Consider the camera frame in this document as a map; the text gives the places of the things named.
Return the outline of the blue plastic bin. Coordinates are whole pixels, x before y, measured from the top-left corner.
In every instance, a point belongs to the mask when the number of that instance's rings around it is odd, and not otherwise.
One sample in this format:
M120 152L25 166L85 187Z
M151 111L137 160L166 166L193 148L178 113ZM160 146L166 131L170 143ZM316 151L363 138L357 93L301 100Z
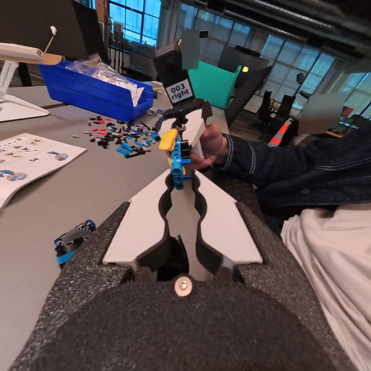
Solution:
M125 122L134 121L153 107L151 85L127 78L142 89L138 103L134 106L129 90L72 71L67 68L71 64L61 61L52 66L39 65L52 99Z

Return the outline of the black tilted panel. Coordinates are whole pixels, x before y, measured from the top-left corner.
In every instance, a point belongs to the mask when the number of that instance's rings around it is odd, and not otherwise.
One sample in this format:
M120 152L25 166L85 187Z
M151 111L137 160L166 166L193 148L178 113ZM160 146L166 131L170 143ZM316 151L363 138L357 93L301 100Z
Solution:
M228 107L224 110L228 128L231 127L236 117L241 113L242 109L251 100L256 91L262 88L271 70L272 66L267 66L254 71L253 74L247 78L245 84L237 91Z

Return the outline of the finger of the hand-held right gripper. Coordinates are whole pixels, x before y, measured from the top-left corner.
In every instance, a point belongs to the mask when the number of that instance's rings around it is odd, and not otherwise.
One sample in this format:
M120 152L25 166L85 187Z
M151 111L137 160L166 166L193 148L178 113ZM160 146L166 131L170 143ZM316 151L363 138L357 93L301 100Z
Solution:
M158 120L158 135L160 136L161 139L165 132L172 129L172 125L176 120L177 119L175 117L174 118L162 117Z
M202 118L202 109L188 113L185 118L187 122L184 124L185 130L182 134L182 140L188 141L191 154L202 154L200 137L206 128L206 124Z

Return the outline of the orange traffic cone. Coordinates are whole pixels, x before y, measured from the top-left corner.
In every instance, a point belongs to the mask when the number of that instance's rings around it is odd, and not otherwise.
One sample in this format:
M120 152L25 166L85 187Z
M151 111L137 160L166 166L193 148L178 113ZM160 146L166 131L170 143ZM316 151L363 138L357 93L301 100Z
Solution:
M284 123L281 128L278 130L278 132L275 134L275 136L270 140L270 142L267 144L269 147L278 147L281 144L281 141L289 128L289 123Z

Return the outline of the white garment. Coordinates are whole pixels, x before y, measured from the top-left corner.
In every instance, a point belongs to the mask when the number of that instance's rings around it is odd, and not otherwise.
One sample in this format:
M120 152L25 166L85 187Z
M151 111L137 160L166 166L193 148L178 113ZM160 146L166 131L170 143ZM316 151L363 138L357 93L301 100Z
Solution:
M283 223L281 238L350 361L370 370L371 204L305 209Z

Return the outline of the black monitor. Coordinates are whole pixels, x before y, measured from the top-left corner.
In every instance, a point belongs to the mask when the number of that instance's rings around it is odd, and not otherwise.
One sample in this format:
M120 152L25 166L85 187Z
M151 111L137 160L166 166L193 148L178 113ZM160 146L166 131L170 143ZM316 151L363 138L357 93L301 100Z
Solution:
M235 83L236 87L240 88L254 72L267 67L268 64L269 61L266 59L244 53L226 45L217 67L232 73L238 67L241 67Z

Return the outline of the dark denim jacket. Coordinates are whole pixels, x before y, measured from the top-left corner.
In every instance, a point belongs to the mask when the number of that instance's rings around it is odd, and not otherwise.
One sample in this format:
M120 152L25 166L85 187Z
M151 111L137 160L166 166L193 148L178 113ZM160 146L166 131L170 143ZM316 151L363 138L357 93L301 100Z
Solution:
M314 171L256 189L267 226L280 236L284 221L307 208L334 211L337 206L370 202L370 174Z

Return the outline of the clear plastic bags bundle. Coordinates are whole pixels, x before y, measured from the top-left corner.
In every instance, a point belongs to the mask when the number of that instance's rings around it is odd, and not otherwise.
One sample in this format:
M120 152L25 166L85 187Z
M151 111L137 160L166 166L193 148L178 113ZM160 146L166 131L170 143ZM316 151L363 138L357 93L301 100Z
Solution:
M137 106L144 90L143 87L138 87L136 83L129 81L129 79L121 76L109 65L102 62L98 54L91 55L88 60L74 61L66 68L129 90L134 107Z

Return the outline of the open instruction booklet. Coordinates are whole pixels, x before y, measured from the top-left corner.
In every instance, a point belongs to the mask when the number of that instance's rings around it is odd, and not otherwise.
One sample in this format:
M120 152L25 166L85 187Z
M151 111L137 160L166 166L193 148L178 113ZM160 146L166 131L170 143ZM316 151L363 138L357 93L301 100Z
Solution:
M87 149L29 133L0 142L0 209L27 184L66 166Z

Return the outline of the pile of loose brick pieces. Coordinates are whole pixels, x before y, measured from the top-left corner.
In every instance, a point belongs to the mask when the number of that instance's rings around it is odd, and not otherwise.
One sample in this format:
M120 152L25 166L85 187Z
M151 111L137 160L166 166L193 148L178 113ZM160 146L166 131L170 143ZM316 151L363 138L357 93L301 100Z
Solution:
M161 140L155 129L142 121L126 122L100 115L87 120L82 135L93 146L113 150L124 158L145 155Z

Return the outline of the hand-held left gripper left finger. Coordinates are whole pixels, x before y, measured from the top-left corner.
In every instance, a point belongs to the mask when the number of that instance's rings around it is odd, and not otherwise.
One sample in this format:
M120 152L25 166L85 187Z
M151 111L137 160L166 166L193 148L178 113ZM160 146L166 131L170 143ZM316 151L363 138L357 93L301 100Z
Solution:
M129 200L103 264L163 265L171 249L167 213L174 181L167 169Z

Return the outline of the black office chair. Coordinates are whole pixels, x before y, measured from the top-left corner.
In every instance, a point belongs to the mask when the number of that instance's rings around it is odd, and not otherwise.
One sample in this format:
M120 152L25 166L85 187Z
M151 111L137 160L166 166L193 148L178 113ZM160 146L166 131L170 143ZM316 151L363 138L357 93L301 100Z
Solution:
M248 125L249 129L263 130L266 124L271 120L271 93L272 91L265 91L260 108L257 110L257 121Z
M274 119L282 123L286 122L290 116L292 105L295 99L296 99L296 95L290 96L290 95L285 94L281 100L280 107L278 111L276 112Z

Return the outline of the blue yellow brick assembly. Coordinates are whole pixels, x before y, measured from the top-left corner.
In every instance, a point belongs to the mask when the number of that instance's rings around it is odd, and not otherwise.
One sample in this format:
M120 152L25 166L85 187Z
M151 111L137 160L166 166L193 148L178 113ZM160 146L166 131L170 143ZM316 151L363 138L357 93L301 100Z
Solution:
M174 188L182 190L184 180L191 178L191 175L186 174L184 168L185 165L191 164L188 140L182 140L180 132L173 128L164 132L160 140L159 149L171 153L169 165Z

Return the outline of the black blue gear brick assembly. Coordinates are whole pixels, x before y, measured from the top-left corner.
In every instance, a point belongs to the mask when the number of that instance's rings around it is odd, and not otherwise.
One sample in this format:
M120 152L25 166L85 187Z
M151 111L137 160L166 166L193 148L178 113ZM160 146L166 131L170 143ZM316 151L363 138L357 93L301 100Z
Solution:
M63 269L80 245L95 230L95 223L86 220L54 240L54 250L60 269Z

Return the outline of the teal plastic bin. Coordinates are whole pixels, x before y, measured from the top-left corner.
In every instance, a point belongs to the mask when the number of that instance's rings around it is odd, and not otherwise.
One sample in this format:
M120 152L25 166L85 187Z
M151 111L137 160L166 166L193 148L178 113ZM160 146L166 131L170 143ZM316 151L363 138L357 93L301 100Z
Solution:
M199 62L198 69L188 70L195 98L208 100L210 105L226 109L240 70L241 66L238 66L235 72L229 72L213 65Z

